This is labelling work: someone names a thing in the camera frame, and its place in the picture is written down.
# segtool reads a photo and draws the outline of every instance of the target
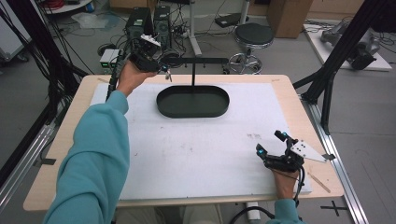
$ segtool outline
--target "black bracket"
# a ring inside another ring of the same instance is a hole
[[[163,58],[161,59],[161,63],[164,64],[187,64],[192,63],[192,81],[191,87],[194,89],[195,86],[195,65],[198,63],[206,64],[206,63],[218,63],[218,64],[227,64],[228,59],[226,58]]]
[[[344,61],[353,53],[354,48],[369,29],[370,25],[384,11],[387,2],[383,0],[364,1],[323,66],[311,76],[293,83],[294,89],[298,89],[312,82],[308,91],[302,94],[303,100],[309,104],[316,104],[319,96],[324,92],[320,124],[326,134],[330,134],[329,116],[334,77]]]

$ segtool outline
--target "teal sleeve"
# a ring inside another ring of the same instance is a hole
[[[275,219],[266,224],[304,224],[297,214],[296,202],[293,199],[281,199],[275,202]]]
[[[92,105],[75,129],[44,223],[110,223],[129,169],[125,95]]]

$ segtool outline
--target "cable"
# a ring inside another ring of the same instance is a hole
[[[99,46],[97,53],[99,56],[103,56],[103,54],[105,53],[105,51],[107,49],[117,49],[117,46],[114,44],[103,44],[101,46]]]
[[[265,210],[264,208],[261,208],[259,206],[251,206],[251,207],[247,207],[244,210],[240,211],[238,214],[236,214],[233,219],[231,219],[230,224],[234,224],[235,221],[240,218],[242,215],[244,215],[245,213],[247,213],[248,211],[252,211],[252,210],[259,210],[261,212],[263,212],[265,215],[267,215],[269,218],[274,219],[275,215],[268,212],[267,210]]]
[[[222,8],[222,6],[224,5],[224,3],[225,3],[226,1],[227,1],[227,0],[223,0],[223,2],[221,3],[221,5],[219,6],[218,10],[216,11],[215,18],[216,18],[217,15],[219,15],[219,11],[220,11],[220,9]],[[209,34],[209,31],[210,31],[210,29],[212,28],[213,22],[215,22],[215,19],[213,19],[213,21],[210,23],[209,29],[207,29],[207,31],[206,31],[203,35],[201,35],[201,36],[204,36],[204,35]]]
[[[298,200],[298,196],[300,195],[301,189],[303,188],[304,181],[305,181],[305,169],[303,166],[300,166],[299,172],[299,181],[298,181],[298,186],[297,186],[297,191],[296,194],[293,198],[293,200],[296,202],[296,207],[300,203]]]
[[[384,45],[382,45],[382,44],[379,44],[379,45],[381,45],[381,47],[382,48],[384,48],[384,49],[387,49],[387,50],[389,50],[390,52],[392,52],[392,53],[396,53],[396,51],[394,51],[394,50],[391,50],[391,49],[388,49],[387,47],[385,47]]]
[[[306,27],[301,31],[301,33],[318,33],[319,31],[331,30],[334,27],[333,24],[329,24],[327,22],[311,20],[305,20],[304,24],[315,25],[318,27]]]
[[[187,50],[186,47],[184,47],[184,36],[183,36],[183,33],[185,32],[186,27],[187,27],[187,22],[183,20],[183,15],[181,13],[181,8],[184,6],[185,5],[177,4],[177,9],[170,13],[170,14],[172,14],[172,13],[178,11],[177,17],[174,19],[174,21],[171,24],[171,30],[173,31],[172,37],[174,39],[175,44],[177,45],[177,47],[179,49],[181,49],[183,51],[181,56],[184,55],[184,53]],[[175,25],[178,21],[178,18],[180,18],[181,24]]]
[[[72,46],[69,44],[69,42],[64,39],[64,41],[67,43],[67,45],[70,47],[71,50],[73,50],[73,52],[76,54],[76,56],[79,58],[79,60],[85,65],[85,67],[91,72],[91,74],[95,74],[89,67],[87,64],[84,63],[84,61],[82,61],[81,57],[79,57],[79,55],[76,53],[76,51],[72,48]]]
[[[113,43],[113,38],[114,38],[115,36],[119,36],[119,39],[118,39],[117,42],[114,44],[114,43]],[[126,34],[124,34],[124,35],[113,35],[113,36],[110,37],[110,43],[114,44],[114,45],[116,46],[116,48],[119,48],[119,46],[123,43],[123,42],[121,42],[121,43],[119,44],[119,42],[120,42],[123,38],[126,38]]]
[[[165,63],[161,62],[161,59],[164,58],[181,58],[182,54],[178,52],[176,49],[166,49],[156,60],[160,65],[164,65]],[[178,68],[182,65],[183,63],[168,63],[165,65],[168,65],[171,68]]]
[[[76,30],[71,31],[71,32],[68,32],[68,33],[66,33],[66,34],[67,34],[67,35],[77,35],[77,36],[94,36],[94,35],[96,34],[95,29],[92,29],[92,28],[91,28],[91,30],[93,31],[93,34],[91,34],[91,35],[78,35],[78,34],[74,34],[73,32],[75,32]]]

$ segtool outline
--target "hand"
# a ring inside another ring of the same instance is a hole
[[[271,170],[276,183],[276,196],[278,199],[292,199],[294,185],[298,177],[298,171],[294,173]]]
[[[146,78],[155,77],[156,75],[157,73],[140,72],[131,61],[127,60],[122,68],[117,90],[128,97],[136,87],[140,86],[146,80]]]

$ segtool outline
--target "metal rail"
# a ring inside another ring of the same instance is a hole
[[[11,175],[8,177],[6,183],[0,189],[0,214],[6,208],[12,195],[18,189],[22,180],[29,172],[30,168],[35,162],[37,156],[41,153],[41,150],[50,140],[52,133],[55,130],[55,124],[52,122],[50,125],[44,125],[40,132],[37,134],[35,141],[30,145],[22,159],[15,167]]]
[[[328,154],[333,154],[336,159],[332,160],[332,167],[337,173],[340,181],[344,187],[344,198],[346,200],[346,204],[349,208],[349,212],[352,215],[352,218],[357,224],[368,224],[369,221],[361,207],[361,203],[358,199],[358,195],[353,189],[352,183],[349,180],[347,175],[347,171],[344,167],[343,162],[341,161],[340,155],[338,154],[337,148],[335,147],[334,141],[330,135],[327,135],[325,130],[320,124],[321,114],[318,105],[310,105],[307,102],[302,101],[305,104],[310,112],[312,119],[315,123],[315,128],[317,129],[318,136]]]

